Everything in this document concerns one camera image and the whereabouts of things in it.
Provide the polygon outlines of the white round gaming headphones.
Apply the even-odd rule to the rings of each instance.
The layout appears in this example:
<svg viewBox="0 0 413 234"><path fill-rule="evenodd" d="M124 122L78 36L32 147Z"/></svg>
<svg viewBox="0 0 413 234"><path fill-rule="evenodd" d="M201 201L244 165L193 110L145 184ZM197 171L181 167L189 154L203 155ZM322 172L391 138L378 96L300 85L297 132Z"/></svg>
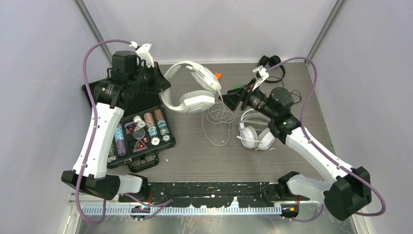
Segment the white round gaming headphones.
<svg viewBox="0 0 413 234"><path fill-rule="evenodd" d="M275 137L268 128L270 118L254 109L246 110L238 122L239 135L236 136L245 148L266 151L273 144ZM246 124L256 124L266 127L259 130Z"/></svg>

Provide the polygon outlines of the white grey angular headphones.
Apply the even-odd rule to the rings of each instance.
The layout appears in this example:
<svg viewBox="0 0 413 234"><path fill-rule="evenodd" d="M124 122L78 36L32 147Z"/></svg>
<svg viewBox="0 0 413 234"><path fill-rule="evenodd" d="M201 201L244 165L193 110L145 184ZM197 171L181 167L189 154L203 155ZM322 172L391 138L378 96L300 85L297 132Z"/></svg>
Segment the white grey angular headphones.
<svg viewBox="0 0 413 234"><path fill-rule="evenodd" d="M160 93L164 105L184 114L203 112L215 104L220 94L219 79L207 67L193 61L180 61L164 74L171 87Z"/></svg>

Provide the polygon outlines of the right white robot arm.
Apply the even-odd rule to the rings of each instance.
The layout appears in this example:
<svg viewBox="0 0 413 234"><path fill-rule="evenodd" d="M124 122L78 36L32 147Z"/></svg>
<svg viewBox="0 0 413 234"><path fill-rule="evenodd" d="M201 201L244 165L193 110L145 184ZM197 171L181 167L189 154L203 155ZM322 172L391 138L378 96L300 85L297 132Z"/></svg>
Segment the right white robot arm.
<svg viewBox="0 0 413 234"><path fill-rule="evenodd" d="M278 179L278 194L284 200L299 195L317 201L336 219L344 221L371 203L370 174L342 161L324 146L318 146L307 129L291 113L293 100L287 89L274 88L269 96L245 85L228 91L221 100L232 111L238 106L245 112L266 116L274 138L299 153L315 168L323 180L315 180L291 171Z"/></svg>

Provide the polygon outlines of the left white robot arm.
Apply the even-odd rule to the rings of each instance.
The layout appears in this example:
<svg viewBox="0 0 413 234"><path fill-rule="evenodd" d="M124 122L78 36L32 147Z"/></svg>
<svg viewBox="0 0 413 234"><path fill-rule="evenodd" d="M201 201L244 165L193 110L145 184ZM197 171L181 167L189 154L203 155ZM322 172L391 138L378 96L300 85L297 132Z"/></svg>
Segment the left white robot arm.
<svg viewBox="0 0 413 234"><path fill-rule="evenodd" d="M159 93L170 87L150 52L141 49L117 51L108 77L85 85L91 91L92 116L86 140L71 170L63 171L61 181L71 188L112 200L131 194L138 202L149 197L148 180L136 174L109 175L107 163L116 128L127 105L143 93Z"/></svg>

